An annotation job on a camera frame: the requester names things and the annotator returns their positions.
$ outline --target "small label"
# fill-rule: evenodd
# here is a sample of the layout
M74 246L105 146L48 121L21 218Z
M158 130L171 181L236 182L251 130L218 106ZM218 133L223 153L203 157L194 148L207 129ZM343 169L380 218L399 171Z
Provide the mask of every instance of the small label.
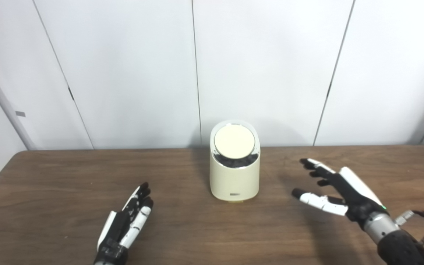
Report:
M22 111L15 111L15 115L19 117L25 117L25 112Z

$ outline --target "round lid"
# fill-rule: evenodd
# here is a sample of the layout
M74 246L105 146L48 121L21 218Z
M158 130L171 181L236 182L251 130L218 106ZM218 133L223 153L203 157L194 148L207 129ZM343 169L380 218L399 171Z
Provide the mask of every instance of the round lid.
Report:
M217 131L214 144L217 151L227 158L244 158L253 151L254 136L244 126L229 124Z

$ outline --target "brown tabletop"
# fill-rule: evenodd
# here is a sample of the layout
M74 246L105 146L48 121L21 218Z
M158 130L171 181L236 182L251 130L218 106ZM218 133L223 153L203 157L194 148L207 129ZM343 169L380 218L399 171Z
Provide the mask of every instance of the brown tabletop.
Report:
M258 195L214 198L207 149L25 151L0 173L0 265L92 264L101 228L133 190L150 183L152 214L129 251L135 265L383 264L347 218L291 197L320 188L299 164L349 166L392 216L424 210L424 146L263 148ZM424 219L404 228L424 236Z

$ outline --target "black fingertip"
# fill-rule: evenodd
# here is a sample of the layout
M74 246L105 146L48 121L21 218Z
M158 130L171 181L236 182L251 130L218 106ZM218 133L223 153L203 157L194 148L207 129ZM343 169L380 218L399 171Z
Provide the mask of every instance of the black fingertip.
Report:
M148 182L144 182L142 185L140 185L140 191L148 188Z
M292 196L296 197L297 199L300 199L300 197L305 193L308 193L308 191L304 191L301 188L294 188L292 190Z
M312 178L321 177L321 175L317 171L311 171L308 173Z
M302 158L300 162L303 164L305 169L315 169L315 164L309 162L307 158Z
M330 182L328 180L319 180L317 181L317 185L320 187L324 187L330 185Z
M150 197L146 197L143 201L142 201L142 207L147 206L150 209L153 208L153 200Z

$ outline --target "cream cylindrical device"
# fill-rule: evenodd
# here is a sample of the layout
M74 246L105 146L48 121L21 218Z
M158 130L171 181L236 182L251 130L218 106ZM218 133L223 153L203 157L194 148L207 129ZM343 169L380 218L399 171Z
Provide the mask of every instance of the cream cylindrical device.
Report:
M211 132L210 184L221 200L243 201L259 191L261 148L254 128L237 120L217 124Z

